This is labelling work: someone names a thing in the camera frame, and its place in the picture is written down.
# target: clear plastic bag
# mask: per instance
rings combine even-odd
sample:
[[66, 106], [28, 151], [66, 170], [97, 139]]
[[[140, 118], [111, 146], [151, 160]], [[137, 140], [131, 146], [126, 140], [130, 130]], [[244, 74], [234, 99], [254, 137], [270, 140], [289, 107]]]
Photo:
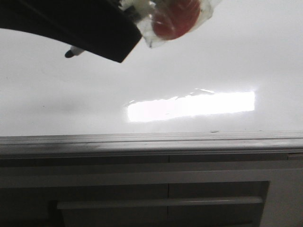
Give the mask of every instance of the clear plastic bag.
[[221, 0], [121, 0], [121, 9], [137, 24], [149, 47], [157, 47], [197, 29], [212, 17]]

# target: black plastic piece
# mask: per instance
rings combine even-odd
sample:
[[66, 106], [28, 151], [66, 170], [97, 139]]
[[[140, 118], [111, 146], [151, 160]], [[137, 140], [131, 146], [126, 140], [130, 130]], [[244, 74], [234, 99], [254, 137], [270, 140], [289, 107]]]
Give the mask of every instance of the black plastic piece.
[[130, 6], [124, 11], [124, 14], [130, 18], [133, 22], [137, 23], [140, 20], [142, 20], [141, 16], [139, 13], [137, 13], [136, 9], [134, 6]]
[[48, 202], [48, 215], [51, 227], [65, 227], [61, 210], [57, 209], [58, 201]]
[[66, 58], [71, 58], [73, 56], [75, 56], [75, 55], [73, 54], [73, 52], [71, 52], [71, 50], [69, 50], [68, 52], [65, 53]]
[[60, 40], [117, 62], [142, 37], [106, 0], [0, 0], [0, 27]]

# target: plastic bag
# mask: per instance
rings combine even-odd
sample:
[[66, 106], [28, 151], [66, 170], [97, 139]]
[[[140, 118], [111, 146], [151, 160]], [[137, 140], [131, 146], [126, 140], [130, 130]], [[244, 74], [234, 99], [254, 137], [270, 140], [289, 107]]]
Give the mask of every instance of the plastic bag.
[[197, 29], [212, 17], [221, 0], [121, 0], [149, 47], [157, 47]]

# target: red tomato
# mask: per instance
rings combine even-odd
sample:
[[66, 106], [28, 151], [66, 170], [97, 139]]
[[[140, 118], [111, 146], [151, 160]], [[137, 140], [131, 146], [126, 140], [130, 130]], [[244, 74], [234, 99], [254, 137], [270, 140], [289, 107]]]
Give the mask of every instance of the red tomato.
[[177, 39], [195, 25], [200, 11], [199, 0], [173, 0], [153, 15], [153, 31], [164, 40]]

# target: white surface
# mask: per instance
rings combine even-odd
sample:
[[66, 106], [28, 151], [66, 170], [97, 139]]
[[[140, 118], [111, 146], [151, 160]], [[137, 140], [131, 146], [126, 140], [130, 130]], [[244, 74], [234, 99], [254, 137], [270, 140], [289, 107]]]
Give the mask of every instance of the white surface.
[[[195, 32], [122, 63], [0, 30], [0, 136], [303, 128], [303, 1], [225, 0]], [[130, 122], [129, 102], [254, 92], [254, 111]]]

